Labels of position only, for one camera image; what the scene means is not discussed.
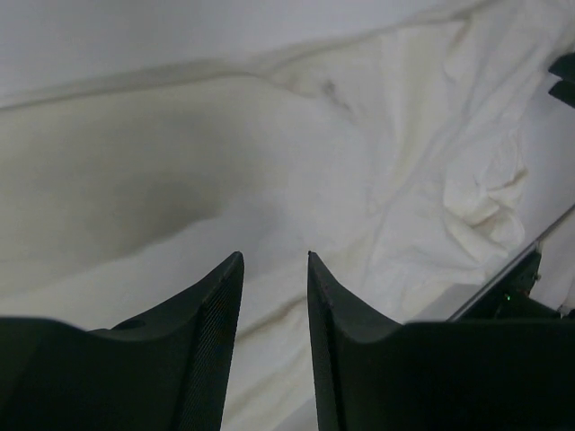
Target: crumpled sheet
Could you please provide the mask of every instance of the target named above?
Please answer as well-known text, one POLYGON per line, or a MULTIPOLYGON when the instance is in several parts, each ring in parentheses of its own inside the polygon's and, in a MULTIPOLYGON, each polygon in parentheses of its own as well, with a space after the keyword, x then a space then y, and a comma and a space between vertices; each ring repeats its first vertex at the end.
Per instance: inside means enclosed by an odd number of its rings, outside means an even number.
POLYGON ((313 395, 308 250, 406 321, 523 241, 518 121, 574 21, 575 0, 481 2, 252 74, 0 112, 0 312, 110 326, 241 250, 223 429, 273 429, 313 395))

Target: wrinkled bedding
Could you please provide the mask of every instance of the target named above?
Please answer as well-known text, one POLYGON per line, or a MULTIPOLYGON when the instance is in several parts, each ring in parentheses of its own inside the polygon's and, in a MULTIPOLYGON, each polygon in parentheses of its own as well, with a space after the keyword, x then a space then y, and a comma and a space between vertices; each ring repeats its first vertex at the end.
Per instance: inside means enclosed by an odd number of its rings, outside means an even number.
POLYGON ((273 429, 313 395, 308 250, 407 321, 521 244, 518 122, 574 23, 575 0, 481 2, 250 73, 1 111, 0 312, 110 326, 240 250, 223 429, 273 429))

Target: black plastic piece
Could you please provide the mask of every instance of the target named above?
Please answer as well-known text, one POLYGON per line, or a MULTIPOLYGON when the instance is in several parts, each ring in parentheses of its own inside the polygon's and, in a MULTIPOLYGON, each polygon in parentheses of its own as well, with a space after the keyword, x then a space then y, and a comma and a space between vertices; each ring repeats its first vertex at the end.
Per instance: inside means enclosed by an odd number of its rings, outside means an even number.
POLYGON ((308 307, 320 431, 575 429, 575 324, 399 325, 313 253, 308 307))
POLYGON ((539 251, 526 255, 460 319, 561 318, 558 312, 529 299, 540 263, 539 251))
POLYGON ((0 429, 218 430, 242 284, 235 253, 112 330, 0 319, 0 429))
POLYGON ((559 81, 549 90, 549 94, 555 99, 575 108, 575 84, 559 81))
POLYGON ((549 67, 549 72, 575 84, 575 53, 557 58, 549 67))

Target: black plastic object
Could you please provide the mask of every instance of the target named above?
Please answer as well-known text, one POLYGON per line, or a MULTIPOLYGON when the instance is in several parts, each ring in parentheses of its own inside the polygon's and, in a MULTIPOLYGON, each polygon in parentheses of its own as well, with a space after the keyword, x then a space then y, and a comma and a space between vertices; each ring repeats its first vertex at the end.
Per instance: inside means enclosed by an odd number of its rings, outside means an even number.
POLYGON ((112 330, 0 319, 0 429, 218 430, 242 284, 235 253, 112 330))
POLYGON ((557 58, 549 67, 549 72, 575 84, 575 53, 557 58))
POLYGON ((560 319, 561 314, 529 298, 539 278, 541 253, 527 254, 459 319, 560 319))
POLYGON ((575 108, 575 84, 568 83, 567 81, 559 81, 551 87, 549 94, 555 99, 575 108))
POLYGON ((399 325, 309 257, 320 431, 575 429, 575 324, 399 325))

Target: dark stain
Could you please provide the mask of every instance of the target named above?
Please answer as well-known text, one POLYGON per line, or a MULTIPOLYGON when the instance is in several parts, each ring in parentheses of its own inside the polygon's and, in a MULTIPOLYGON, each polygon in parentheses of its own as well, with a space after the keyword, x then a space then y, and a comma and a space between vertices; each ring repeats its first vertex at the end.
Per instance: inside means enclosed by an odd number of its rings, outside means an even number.
POLYGON ((335 83, 331 80, 328 79, 325 83, 323 83, 322 85, 322 92, 323 94, 325 94, 325 96, 336 106, 339 106, 343 109, 345 109, 347 112, 353 113, 351 108, 349 107, 349 105, 345 102, 341 100, 341 97, 338 96, 338 93, 336 92, 336 85, 335 83))

